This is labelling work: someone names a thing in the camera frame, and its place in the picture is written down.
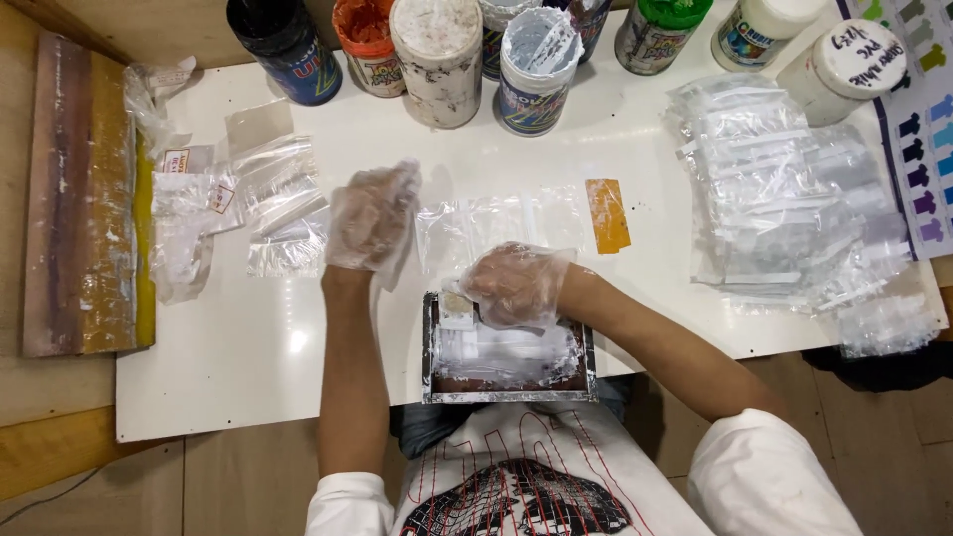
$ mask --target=orange plastic strip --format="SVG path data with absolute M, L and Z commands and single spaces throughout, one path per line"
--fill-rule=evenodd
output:
M 586 180 L 586 195 L 589 196 L 589 214 L 596 232 L 596 246 L 600 255 L 618 253 L 632 245 L 629 224 L 625 220 L 625 205 L 618 181 L 613 178 Z

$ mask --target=person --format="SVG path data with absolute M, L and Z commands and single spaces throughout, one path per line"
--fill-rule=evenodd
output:
M 418 188 L 404 163 L 333 195 L 309 536 L 860 534 L 776 394 L 564 252 L 501 244 L 463 272 L 458 291 L 494 326 L 545 327 L 556 316 L 590 325 L 711 422 L 688 503 L 603 403 L 410 404 L 391 423 L 371 283 L 406 244 Z M 381 478 L 389 427 L 411 460 L 396 508 Z

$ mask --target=white ink jar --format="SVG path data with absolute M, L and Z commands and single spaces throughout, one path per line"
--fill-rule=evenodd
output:
M 411 115 L 443 129 L 473 118 L 482 87 L 477 0 L 396 0 L 390 24 Z
M 818 20 L 828 0 L 738 0 L 712 35 L 712 55 L 732 72 L 757 72 Z
M 906 56 L 890 30 L 845 20 L 785 67 L 778 85 L 804 108 L 808 125 L 826 127 L 900 83 Z

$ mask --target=white table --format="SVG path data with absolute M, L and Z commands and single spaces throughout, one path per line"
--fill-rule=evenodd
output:
M 509 134 L 498 124 L 497 84 L 483 80 L 479 112 L 467 125 L 437 131 L 405 112 L 406 96 L 369 96 L 346 77 L 340 93 L 317 108 L 294 106 L 295 131 L 313 137 L 330 192 L 353 172 L 393 165 L 404 156 L 422 164 L 422 201 L 507 194 L 539 185 L 581 184 L 586 178 L 619 180 L 632 246 L 603 258 L 580 261 L 620 289 L 689 329 L 734 359 L 837 343 L 837 334 L 807 316 L 738 316 L 722 296 L 689 284 L 691 193 L 661 128 L 665 91 L 720 72 L 709 37 L 732 2 L 716 2 L 702 27 L 669 72 L 640 77 L 622 69 L 613 41 L 625 12 L 615 11 L 593 58 L 580 67 L 556 129 L 538 138 Z M 768 72 L 777 70 L 839 15 L 829 15 L 802 35 Z M 346 65 L 338 52 L 338 61 Z M 210 70 L 169 105 L 180 132 L 192 144 L 225 136 L 223 118 L 275 100 L 256 64 Z M 880 141 L 872 106 L 851 118 Z M 156 344 L 116 364 L 116 437 L 120 442 L 275 423 L 318 415 L 325 312 L 318 279 L 248 278 L 249 233 L 215 237 L 212 273 L 201 296 L 158 306 Z M 929 262 L 909 274 L 945 327 Z M 411 254 L 392 294 L 376 306 L 376 329 L 391 403 L 420 400 L 421 299 L 439 286 L 421 275 Z M 642 370 L 631 357 L 601 339 L 601 376 Z

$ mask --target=color chart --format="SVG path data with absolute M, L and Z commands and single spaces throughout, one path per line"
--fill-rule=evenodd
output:
M 874 104 L 918 259 L 953 254 L 953 0 L 838 0 L 903 41 L 907 72 Z

